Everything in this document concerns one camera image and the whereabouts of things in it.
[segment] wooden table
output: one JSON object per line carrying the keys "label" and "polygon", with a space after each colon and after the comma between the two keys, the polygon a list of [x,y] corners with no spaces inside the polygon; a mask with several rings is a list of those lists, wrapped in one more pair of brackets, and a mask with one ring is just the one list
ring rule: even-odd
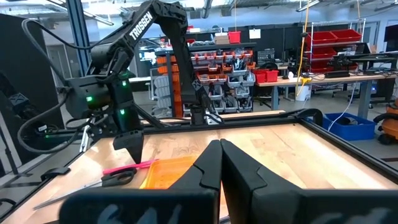
{"label": "wooden table", "polygon": [[[250,114],[270,114],[261,112]],[[142,160],[199,156],[214,139],[225,138],[276,174],[309,189],[398,189],[398,186],[299,124],[223,129],[145,136]],[[57,219],[61,202],[33,211],[48,199],[98,180],[102,170],[133,163],[125,150],[113,150],[102,139],[71,164],[65,176],[54,178],[4,223],[35,224]],[[147,171],[140,170],[125,188],[138,188]],[[228,214],[224,195],[220,217]]]}
{"label": "wooden table", "polygon": [[[309,85],[311,84],[324,84],[324,83],[353,83],[353,82],[361,82],[361,91],[359,97],[359,107],[358,107],[358,116],[362,118],[368,117],[369,111],[369,104],[371,101],[371,91],[372,91],[372,81],[379,80],[383,78],[396,78],[395,75],[391,76],[384,76],[384,75],[361,75],[361,74],[353,74],[351,73],[350,77],[343,77],[343,78],[324,78],[324,75],[316,76],[316,79],[312,79]],[[271,93],[271,109],[277,110],[278,109],[278,87],[288,87],[288,86],[295,86],[296,81],[292,80],[284,80],[281,77],[278,77],[277,82],[272,83],[260,83],[256,84],[259,87],[271,86],[272,93]]]}

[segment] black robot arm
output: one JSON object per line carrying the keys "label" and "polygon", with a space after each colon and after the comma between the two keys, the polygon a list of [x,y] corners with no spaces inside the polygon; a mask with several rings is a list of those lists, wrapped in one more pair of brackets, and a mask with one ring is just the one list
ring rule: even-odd
{"label": "black robot arm", "polygon": [[[126,73],[134,57],[134,47],[154,22],[160,25],[173,45],[180,70],[181,97],[191,109],[192,124],[206,124],[206,110],[210,113],[215,111],[193,70],[185,39],[187,13],[179,3],[159,0],[142,3],[120,28],[92,48],[92,62],[86,76],[66,80],[67,86],[72,89],[66,102],[70,114],[75,119],[100,114],[98,119],[101,122],[91,125],[88,131],[90,136],[96,140],[116,135],[114,148],[126,148],[136,162],[141,161],[143,143],[139,115],[156,128],[164,128],[159,120],[135,104]],[[105,106],[108,107],[106,112],[103,111]],[[104,114],[112,117],[114,129],[110,130],[109,124],[103,122],[101,116]]]}

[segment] blue bin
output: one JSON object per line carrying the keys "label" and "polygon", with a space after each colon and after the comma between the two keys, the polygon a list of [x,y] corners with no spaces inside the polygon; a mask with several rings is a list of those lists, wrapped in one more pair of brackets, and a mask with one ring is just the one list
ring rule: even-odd
{"label": "blue bin", "polygon": [[[341,113],[325,114],[323,117],[323,128],[327,130],[329,125],[340,115]],[[368,121],[349,113],[345,113],[343,117],[354,118],[358,122],[358,125],[341,125],[335,122],[330,128],[331,133],[347,141],[367,140],[374,138],[374,128],[376,127],[375,122]]]}

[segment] yellow rope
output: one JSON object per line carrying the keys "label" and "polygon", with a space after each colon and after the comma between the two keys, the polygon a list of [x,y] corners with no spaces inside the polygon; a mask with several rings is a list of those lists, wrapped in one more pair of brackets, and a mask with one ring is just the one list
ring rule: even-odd
{"label": "yellow rope", "polygon": [[[305,23],[304,23],[304,32],[307,32],[307,24],[308,24],[308,12],[310,9],[310,0],[307,0],[307,10],[305,11]],[[303,64],[303,54],[304,54],[304,42],[305,42],[305,37],[302,38],[301,41],[301,53],[300,53],[300,65],[298,66],[298,71],[297,71],[297,81],[296,81],[296,96],[297,94],[297,88],[299,87],[299,80],[300,80],[300,74],[301,74],[301,66]]]}

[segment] red storage bin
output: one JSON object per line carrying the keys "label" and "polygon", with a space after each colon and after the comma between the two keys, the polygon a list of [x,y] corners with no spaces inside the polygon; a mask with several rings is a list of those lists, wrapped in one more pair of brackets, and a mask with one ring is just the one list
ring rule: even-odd
{"label": "red storage bin", "polygon": [[253,70],[256,76],[256,83],[265,82],[277,82],[278,81],[278,70],[270,71],[268,69],[257,69]]}
{"label": "red storage bin", "polygon": [[353,29],[334,30],[331,33],[337,37],[336,42],[356,42],[362,38],[362,35]]}
{"label": "red storage bin", "polygon": [[266,82],[277,82],[278,81],[278,70],[267,71]]}
{"label": "red storage bin", "polygon": [[[305,38],[308,47],[311,46],[311,38],[311,33]],[[337,37],[330,31],[320,31],[313,33],[312,44],[329,44],[336,42],[336,40]]]}
{"label": "red storage bin", "polygon": [[332,58],[337,53],[333,50],[333,47],[322,47],[318,49],[312,49],[312,59],[320,58]]}
{"label": "red storage bin", "polygon": [[253,70],[254,75],[256,76],[256,83],[265,83],[266,82],[266,69],[256,69]]}
{"label": "red storage bin", "polygon": [[241,43],[241,31],[228,32],[229,42],[231,44],[240,44]]}
{"label": "red storage bin", "polygon": [[311,72],[313,73],[325,73],[332,71],[333,68],[328,65],[328,61],[312,62]]}

